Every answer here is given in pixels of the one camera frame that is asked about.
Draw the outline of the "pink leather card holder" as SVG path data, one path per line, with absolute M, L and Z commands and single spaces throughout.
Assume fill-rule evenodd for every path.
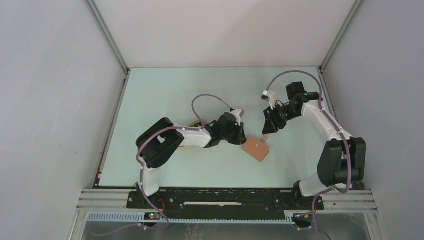
M 270 147 L 266 144 L 267 140 L 268 135 L 263 135 L 261 138 L 251 135 L 242 146 L 242 150 L 261 163 L 270 152 Z

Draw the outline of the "beige oval card tray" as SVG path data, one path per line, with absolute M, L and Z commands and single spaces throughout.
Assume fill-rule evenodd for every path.
M 204 124 L 208 122 L 204 119 L 197 120 L 190 123 L 188 126 L 183 127 L 182 129 L 177 129 L 179 133 L 182 134 L 184 140 L 178 147 L 178 150 L 188 150 L 191 147 L 201 147 L 204 148 L 211 141 L 211 135 L 207 130 L 191 130 L 191 128 L 200 129 Z

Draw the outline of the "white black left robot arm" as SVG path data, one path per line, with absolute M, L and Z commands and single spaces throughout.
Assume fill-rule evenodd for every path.
M 246 143 L 242 116 L 244 110 L 231 108 L 218 120 L 204 126 L 179 126 L 161 118 L 136 140 L 136 161 L 141 165 L 138 201 L 145 208 L 158 202 L 160 170 L 180 147 L 213 148 L 222 141 L 240 146 Z

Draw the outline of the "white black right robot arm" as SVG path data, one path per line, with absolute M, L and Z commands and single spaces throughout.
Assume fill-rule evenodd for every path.
M 328 189 L 342 191 L 360 182 L 365 175 L 367 145 L 363 138 L 353 137 L 324 108 L 319 92 L 307 92 L 302 82 L 293 82 L 286 87 L 288 102 L 281 103 L 277 93 L 266 89 L 261 98 L 269 102 L 263 113 L 264 135 L 282 130 L 288 121 L 302 117 L 312 126 L 323 143 L 323 150 L 316 172 L 294 185 L 297 191 L 291 194 L 291 204 L 304 209 L 311 197 Z

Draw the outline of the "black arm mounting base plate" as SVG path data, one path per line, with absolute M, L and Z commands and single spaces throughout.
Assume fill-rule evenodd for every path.
M 141 190 L 129 193 L 128 209 L 158 208 L 171 218 L 284 220 L 285 213 L 322 211 L 323 204 L 291 188 L 192 188 L 161 187 L 143 197 Z

